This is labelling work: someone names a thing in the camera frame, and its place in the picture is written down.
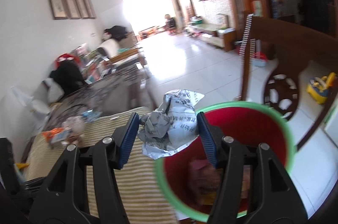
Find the red dustpan with broom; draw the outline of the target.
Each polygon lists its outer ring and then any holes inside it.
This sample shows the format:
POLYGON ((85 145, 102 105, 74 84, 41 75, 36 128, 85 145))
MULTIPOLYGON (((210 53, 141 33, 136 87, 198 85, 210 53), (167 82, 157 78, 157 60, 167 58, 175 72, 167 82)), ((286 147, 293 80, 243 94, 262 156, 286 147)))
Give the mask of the red dustpan with broom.
POLYGON ((262 52, 261 41, 255 40, 255 52, 253 57, 253 65, 256 67, 265 67, 267 64, 267 57, 262 52))

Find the framed wall pictures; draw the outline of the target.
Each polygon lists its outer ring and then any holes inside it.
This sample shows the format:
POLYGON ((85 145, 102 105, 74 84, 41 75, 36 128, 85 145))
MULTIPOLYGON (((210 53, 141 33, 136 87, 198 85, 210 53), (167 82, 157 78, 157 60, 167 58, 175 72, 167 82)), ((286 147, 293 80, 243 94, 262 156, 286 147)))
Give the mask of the framed wall pictures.
POLYGON ((91 0, 48 0, 54 20, 95 19, 91 0))

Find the white plastic bag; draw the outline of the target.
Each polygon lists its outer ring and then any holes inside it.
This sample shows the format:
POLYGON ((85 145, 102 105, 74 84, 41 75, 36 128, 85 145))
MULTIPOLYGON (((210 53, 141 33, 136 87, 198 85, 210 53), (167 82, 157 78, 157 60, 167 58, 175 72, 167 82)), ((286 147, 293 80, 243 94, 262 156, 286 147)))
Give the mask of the white plastic bag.
POLYGON ((52 78, 44 80, 44 84, 48 89, 48 102, 58 102, 64 96, 64 90, 52 78))

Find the crushed clear plastic bottle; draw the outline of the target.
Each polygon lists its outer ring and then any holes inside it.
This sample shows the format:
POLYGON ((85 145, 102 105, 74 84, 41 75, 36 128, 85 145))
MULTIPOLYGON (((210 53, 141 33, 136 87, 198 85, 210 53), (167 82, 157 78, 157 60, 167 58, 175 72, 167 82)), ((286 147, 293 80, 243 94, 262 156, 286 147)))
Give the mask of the crushed clear plastic bottle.
POLYGON ((86 123, 92 123, 99 117, 102 112, 94 111, 90 109, 82 112, 80 115, 68 117, 66 121, 62 123, 62 128, 69 130, 73 134, 82 134, 86 123))

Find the wooden sofa with cushions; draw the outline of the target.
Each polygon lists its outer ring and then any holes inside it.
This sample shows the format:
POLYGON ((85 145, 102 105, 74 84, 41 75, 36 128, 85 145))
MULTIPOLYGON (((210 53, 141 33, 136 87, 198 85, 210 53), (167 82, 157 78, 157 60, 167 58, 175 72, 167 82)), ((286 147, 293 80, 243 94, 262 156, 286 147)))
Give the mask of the wooden sofa with cushions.
POLYGON ((124 60, 130 56, 140 56, 140 62, 146 65, 146 59, 140 46, 141 38, 133 32, 127 32, 126 27, 114 26, 105 29, 102 34, 101 44, 97 52, 114 62, 124 60))

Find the black clothes pile on chair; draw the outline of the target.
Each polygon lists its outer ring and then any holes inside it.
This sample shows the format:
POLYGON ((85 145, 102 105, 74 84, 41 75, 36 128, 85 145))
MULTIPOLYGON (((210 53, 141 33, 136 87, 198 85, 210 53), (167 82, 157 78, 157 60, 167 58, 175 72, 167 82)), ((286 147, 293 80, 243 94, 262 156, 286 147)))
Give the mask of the black clothes pile on chair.
POLYGON ((56 70, 49 75, 64 91, 64 95, 70 95, 87 86, 82 73, 73 60, 60 62, 56 70))

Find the red green trash bin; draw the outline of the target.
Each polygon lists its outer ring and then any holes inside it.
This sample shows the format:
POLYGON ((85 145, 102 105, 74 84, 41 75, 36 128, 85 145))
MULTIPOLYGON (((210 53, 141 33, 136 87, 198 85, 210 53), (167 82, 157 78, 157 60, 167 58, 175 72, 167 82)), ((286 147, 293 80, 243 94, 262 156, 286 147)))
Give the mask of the red green trash bin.
MULTIPOLYGON (((208 122, 219 127, 224 135, 243 145, 256 147, 267 143, 291 172, 296 148, 288 122, 276 110, 251 101, 228 101, 201 109, 208 122)), ((196 138, 187 148, 173 156, 155 161, 156 180, 164 197, 176 211, 186 217, 206 222, 211 208, 199 205, 190 191, 189 164, 205 160, 202 142, 196 138)))

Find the low tv cabinet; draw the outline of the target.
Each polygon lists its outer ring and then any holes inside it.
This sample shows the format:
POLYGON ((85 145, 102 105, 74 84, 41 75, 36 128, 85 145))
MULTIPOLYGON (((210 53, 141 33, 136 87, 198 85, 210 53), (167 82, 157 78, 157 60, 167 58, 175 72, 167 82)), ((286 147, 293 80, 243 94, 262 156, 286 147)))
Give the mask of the low tv cabinet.
POLYGON ((222 48, 225 52, 234 49, 237 40, 235 28, 223 27, 218 24, 209 24, 204 21, 191 22, 186 27, 188 34, 205 43, 222 48))

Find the white blue milk carton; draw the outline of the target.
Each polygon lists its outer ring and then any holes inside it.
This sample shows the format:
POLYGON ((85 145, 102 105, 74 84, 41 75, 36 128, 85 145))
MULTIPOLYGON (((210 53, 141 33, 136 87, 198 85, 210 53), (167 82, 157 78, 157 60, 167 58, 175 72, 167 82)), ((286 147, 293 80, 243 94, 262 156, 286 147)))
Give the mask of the white blue milk carton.
POLYGON ((65 147, 69 144, 68 138, 70 137, 71 130, 63 130, 59 133, 56 133, 52 136, 49 146, 51 148, 65 147))

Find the orange snack bag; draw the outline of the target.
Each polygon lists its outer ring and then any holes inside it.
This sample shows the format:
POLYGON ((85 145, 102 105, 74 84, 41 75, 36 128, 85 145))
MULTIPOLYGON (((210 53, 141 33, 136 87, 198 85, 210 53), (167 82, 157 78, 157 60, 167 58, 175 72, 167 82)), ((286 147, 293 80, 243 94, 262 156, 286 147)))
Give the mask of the orange snack bag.
POLYGON ((47 142, 50 142, 56 134, 59 134, 63 131, 64 131, 64 128, 59 127, 59 128, 54 128, 50 131, 43 131, 41 134, 44 136, 47 142))

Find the grey newspaper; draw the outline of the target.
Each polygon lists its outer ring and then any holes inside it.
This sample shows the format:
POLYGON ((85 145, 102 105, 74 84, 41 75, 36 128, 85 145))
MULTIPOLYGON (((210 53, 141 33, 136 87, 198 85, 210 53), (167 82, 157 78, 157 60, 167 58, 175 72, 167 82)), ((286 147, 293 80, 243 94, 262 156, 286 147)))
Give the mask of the grey newspaper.
POLYGON ((166 92, 160 106, 140 118, 143 155, 157 160, 188 147, 198 136, 195 106, 203 98, 186 89, 166 92))

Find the wooden dining chair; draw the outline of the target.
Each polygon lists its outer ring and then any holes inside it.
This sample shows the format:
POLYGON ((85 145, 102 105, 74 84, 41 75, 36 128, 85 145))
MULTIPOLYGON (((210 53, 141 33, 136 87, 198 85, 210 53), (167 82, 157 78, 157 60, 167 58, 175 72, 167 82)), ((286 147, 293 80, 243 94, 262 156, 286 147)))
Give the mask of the wooden dining chair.
POLYGON ((248 14, 240 48, 242 78, 238 100, 247 99, 257 40, 273 44, 278 60, 264 85, 262 102, 290 120, 300 102, 300 74, 309 62, 337 72, 337 39, 298 24, 248 14))

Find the yellow toy potty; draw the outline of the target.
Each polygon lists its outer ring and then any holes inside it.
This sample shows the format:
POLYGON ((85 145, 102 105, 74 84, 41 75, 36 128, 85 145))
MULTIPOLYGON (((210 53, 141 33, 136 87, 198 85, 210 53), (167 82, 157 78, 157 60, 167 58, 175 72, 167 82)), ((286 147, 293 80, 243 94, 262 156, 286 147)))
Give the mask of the yellow toy potty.
POLYGON ((306 91, 318 104, 324 104, 331 93, 336 78, 334 72, 321 78, 313 77, 309 80, 306 91))

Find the yellow striped table mat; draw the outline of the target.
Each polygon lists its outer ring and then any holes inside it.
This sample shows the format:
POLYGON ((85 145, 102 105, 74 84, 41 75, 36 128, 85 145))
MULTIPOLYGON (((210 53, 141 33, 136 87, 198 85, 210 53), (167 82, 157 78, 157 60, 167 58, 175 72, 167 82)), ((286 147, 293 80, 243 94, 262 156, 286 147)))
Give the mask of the yellow striped table mat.
MULTIPOLYGON (((147 107, 104 116, 84 128, 81 144, 92 146, 103 137, 127 123, 132 113, 142 116, 150 112, 147 107)), ((27 180, 47 176, 63 152, 51 149, 45 137, 37 135, 29 152, 29 166, 24 171, 27 180)), ((120 196, 130 223, 177 223, 175 211, 160 191, 155 178, 155 161, 142 154, 142 142, 136 139, 127 164, 115 171, 120 196)))

